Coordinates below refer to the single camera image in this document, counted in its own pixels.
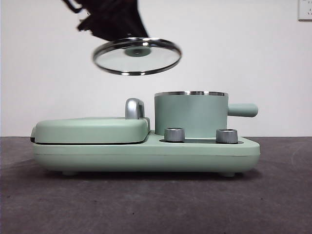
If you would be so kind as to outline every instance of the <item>pot handle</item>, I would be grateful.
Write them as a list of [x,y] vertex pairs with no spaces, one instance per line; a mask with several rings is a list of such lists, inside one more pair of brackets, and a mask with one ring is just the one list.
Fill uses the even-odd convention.
[[253,103],[229,104],[229,116],[255,117],[258,114],[258,107]]

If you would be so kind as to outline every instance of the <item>silver knob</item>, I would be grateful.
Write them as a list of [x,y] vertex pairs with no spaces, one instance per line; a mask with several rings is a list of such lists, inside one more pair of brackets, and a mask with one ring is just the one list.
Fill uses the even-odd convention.
[[235,144],[238,143],[237,130],[218,129],[215,133],[215,140],[219,143]]
[[165,141],[168,142],[183,142],[185,133],[183,128],[166,128]]

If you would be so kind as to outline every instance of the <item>rubber foot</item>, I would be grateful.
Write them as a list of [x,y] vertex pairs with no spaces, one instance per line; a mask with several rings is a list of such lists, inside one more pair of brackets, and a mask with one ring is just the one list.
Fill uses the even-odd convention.
[[218,174],[220,176],[223,176],[223,177],[234,177],[235,176],[235,172],[220,172]]
[[63,176],[75,176],[78,172],[62,172]]

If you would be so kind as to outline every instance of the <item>glass lid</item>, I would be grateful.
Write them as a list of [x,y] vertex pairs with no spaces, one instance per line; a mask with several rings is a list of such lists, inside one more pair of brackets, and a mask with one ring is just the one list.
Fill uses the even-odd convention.
[[93,52],[93,62],[119,75],[142,76],[176,66],[182,52],[174,43],[158,38],[125,38],[110,41]]

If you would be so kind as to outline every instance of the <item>silver hinge handle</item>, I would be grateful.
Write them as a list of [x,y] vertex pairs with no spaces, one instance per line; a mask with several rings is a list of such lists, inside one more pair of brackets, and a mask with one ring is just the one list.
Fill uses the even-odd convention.
[[126,101],[126,119],[139,119],[145,117],[144,103],[137,98],[129,98]]

